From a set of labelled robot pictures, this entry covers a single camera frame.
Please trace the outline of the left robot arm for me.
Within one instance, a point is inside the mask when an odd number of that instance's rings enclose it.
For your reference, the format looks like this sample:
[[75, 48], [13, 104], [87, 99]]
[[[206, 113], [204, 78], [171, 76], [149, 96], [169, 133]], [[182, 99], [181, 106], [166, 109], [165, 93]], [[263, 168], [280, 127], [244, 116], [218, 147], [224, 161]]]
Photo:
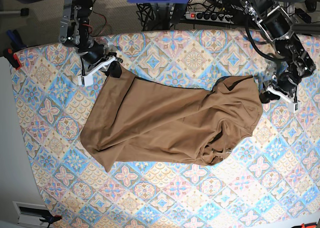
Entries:
[[[299, 3], [305, 0], [241, 0], [246, 14], [245, 31], [256, 52], [273, 62], [287, 63], [287, 69], [274, 74], [271, 80], [262, 85], [259, 98], [263, 104], [280, 98], [290, 105], [298, 104], [298, 85], [303, 78], [311, 76], [316, 65], [304, 49], [293, 30], [294, 22], [281, 6], [281, 3]], [[281, 58], [274, 58], [261, 52], [253, 41], [249, 23], [253, 22], [274, 45]]]

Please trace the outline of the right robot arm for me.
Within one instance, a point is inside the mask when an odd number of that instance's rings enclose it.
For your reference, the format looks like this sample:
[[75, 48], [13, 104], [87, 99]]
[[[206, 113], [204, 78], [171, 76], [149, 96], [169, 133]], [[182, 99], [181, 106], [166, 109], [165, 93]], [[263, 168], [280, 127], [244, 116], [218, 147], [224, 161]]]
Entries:
[[92, 0], [64, 0], [63, 16], [60, 22], [59, 42], [68, 48], [74, 48], [80, 61], [87, 62], [81, 74], [88, 74], [97, 68], [106, 76], [119, 78], [122, 74], [121, 63], [115, 52], [98, 44], [91, 36], [90, 15], [93, 12]]

